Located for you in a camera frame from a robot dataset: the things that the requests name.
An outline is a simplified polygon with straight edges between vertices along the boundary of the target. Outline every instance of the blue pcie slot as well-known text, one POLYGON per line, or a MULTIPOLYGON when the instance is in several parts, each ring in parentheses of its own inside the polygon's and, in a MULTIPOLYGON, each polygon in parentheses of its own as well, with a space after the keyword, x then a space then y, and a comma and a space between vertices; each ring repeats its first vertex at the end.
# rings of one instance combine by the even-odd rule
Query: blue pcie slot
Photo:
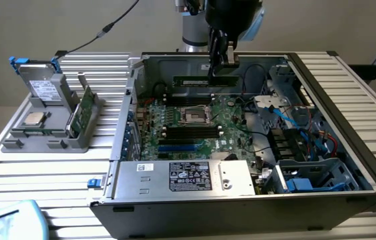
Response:
POLYGON ((195 145, 158 146, 158 152, 194 152, 195 145))

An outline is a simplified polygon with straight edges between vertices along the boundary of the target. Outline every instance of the metal rail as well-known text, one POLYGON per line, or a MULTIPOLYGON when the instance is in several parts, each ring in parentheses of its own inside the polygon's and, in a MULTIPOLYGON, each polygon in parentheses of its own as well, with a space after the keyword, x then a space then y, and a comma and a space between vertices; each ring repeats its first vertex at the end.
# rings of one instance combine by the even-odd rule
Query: metal rail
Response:
MULTIPOLYGON (((376 156, 376 97, 358 83, 339 59, 325 52, 298 53, 326 94, 376 156)), ((86 153, 1 153, 0 151, 0 208, 18 200, 34 199, 42 209, 53 239, 110 240, 109 234, 86 207, 86 197, 98 197, 102 190, 86 189, 86 181, 106 173, 118 121, 121 99, 127 80, 127 53, 73 53, 61 61, 62 71, 73 90, 81 86, 77 72, 105 107, 97 122, 94 137, 86 153)), ((23 110, 23 102, 6 125, 0 141, 23 110)), ((265 233, 229 236, 227 239, 372 239, 376 240, 376 213, 361 213, 330 231, 265 233)))

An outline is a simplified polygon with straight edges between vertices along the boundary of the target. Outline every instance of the cpu processor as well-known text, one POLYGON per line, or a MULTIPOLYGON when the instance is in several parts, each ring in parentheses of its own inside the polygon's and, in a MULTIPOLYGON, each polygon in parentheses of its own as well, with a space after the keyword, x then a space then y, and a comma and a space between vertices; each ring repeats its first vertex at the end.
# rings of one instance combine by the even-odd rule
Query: cpu processor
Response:
POLYGON ((26 115, 25 120, 22 121, 22 125, 26 127, 37 127, 42 124, 46 118, 46 114, 41 111, 30 112, 26 115))

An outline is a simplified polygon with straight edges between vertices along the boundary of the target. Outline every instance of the blue latch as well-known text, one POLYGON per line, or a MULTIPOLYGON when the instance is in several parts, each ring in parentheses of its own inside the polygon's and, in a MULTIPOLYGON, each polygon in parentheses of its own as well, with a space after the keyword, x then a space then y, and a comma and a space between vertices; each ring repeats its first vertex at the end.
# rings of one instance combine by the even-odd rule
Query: blue latch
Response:
POLYGON ((27 62, 29 62, 29 58, 22 57, 22 58, 17 58, 14 63, 26 64, 27 62))
POLYGON ((10 57, 7 58, 7 60, 9 60, 9 65, 10 65, 11 68, 14 69, 14 73, 15 73, 17 75, 19 75, 19 71, 18 71, 18 69, 17 69, 15 64, 26 64, 26 63, 29 62, 29 58, 17 58, 17 59, 15 59, 15 57, 10 56, 10 57))
POLYGON ((62 70, 61 70, 61 65, 59 65, 59 61, 57 61, 55 57, 51 57, 51 59, 49 60, 49 62, 51 63, 55 73, 61 74, 62 70))
POLYGON ((101 188, 101 179, 97 178, 91 178, 90 180, 87 180, 86 182, 86 188, 87 189, 99 189, 101 188))
POLYGON ((14 69, 14 73, 18 75, 18 74, 19 74, 19 71, 17 70, 14 59, 15 59, 15 58, 14 58, 13 56, 10 56, 10 57, 7 58, 7 61, 9 61, 9 65, 10 65, 11 68, 14 69))
POLYGON ((285 184, 290 193, 339 192, 345 186, 345 183, 339 182, 330 187, 313 187, 307 178, 291 178, 285 184))

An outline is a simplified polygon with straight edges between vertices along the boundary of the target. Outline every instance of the sticker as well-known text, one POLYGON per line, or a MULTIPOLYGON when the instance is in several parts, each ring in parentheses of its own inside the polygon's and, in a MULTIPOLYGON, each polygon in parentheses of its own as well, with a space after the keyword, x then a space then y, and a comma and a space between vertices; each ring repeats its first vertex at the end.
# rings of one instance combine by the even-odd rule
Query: sticker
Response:
POLYGON ((154 170, 153 163, 137 164, 135 172, 153 171, 153 170, 154 170))
POLYGON ((201 70, 209 70, 210 64, 201 64, 201 70))
POLYGON ((211 190, 210 181, 209 162, 169 163, 167 189, 171 192, 209 191, 211 190))
POLYGON ((59 101, 61 96, 50 81, 29 81, 30 86, 42 101, 59 101))
POLYGON ((207 81, 193 81, 193 80, 186 80, 182 81, 183 85, 209 85, 207 81))

